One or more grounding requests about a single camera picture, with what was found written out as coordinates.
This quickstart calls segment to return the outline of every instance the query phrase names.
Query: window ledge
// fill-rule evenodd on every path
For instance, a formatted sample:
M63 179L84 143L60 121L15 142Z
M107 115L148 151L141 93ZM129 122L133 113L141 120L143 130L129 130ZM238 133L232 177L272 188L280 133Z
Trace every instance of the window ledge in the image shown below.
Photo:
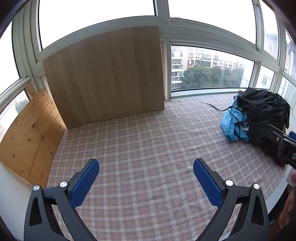
M183 96L207 95L207 94L221 94L221 93L237 93L239 90L245 91L247 88L209 88L196 90L182 90L172 91L171 98L178 98Z

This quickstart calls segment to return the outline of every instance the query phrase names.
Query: human hand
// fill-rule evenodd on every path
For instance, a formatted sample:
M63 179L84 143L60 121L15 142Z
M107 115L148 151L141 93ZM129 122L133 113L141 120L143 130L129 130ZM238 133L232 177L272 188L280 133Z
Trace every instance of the human hand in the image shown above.
M296 184L296 171L291 173L291 180L293 183ZM279 228L280 229L283 229L290 222L290 219L291 219L290 212L293 210L294 204L295 204L294 193L295 193L295 187L293 187L292 190L290 191L289 196L285 202L284 209L281 212L281 215L279 217Z

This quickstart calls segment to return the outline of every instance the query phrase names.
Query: sky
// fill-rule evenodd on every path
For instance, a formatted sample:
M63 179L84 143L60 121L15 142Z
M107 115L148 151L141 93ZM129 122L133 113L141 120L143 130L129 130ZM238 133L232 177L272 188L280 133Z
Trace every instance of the sky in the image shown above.
M171 17L211 24L256 44L256 23L251 0L168 0L168 3ZM274 13L261 0L260 3L265 32L278 35ZM42 47L96 23L147 15L154 15L153 0L40 0Z
M40 0L42 47L96 23L147 15L154 15L153 0Z
M20 78L15 66L15 59L12 50L11 26L12 23L9 24L0 38L0 94Z

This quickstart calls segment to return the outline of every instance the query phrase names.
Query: pink plaid fabric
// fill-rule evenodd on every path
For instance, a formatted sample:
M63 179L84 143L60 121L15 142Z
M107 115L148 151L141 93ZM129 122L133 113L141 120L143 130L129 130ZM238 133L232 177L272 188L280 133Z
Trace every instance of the pink plaid fabric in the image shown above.
M195 159L236 185L259 183L265 198L286 170L259 147L228 142L220 127L224 113L206 102L225 109L233 97L173 100L164 111L66 130L47 187L69 180L95 158L100 173L76 210L98 240L196 240L216 207L193 174ZM57 219L71 239L58 212Z

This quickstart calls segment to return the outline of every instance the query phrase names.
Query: light wood panel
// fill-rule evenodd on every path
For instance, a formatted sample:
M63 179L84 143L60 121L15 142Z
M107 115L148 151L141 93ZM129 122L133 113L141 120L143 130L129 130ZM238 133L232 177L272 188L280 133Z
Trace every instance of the light wood panel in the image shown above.
M25 180L29 179L39 148L58 114L54 101L50 101L26 134L12 164L12 170Z
M37 91L34 89L33 85L31 83L27 83L25 86L26 92L30 94L30 96L33 98Z
M50 127L35 158L29 177L30 183L39 184L42 188L46 187L50 167L65 129L66 126L59 114Z
M23 108L7 130L0 143L0 160L9 168L12 167L17 151L28 130L50 101L51 98L47 92L42 89Z
M42 63L67 128L164 110L158 26L92 36Z

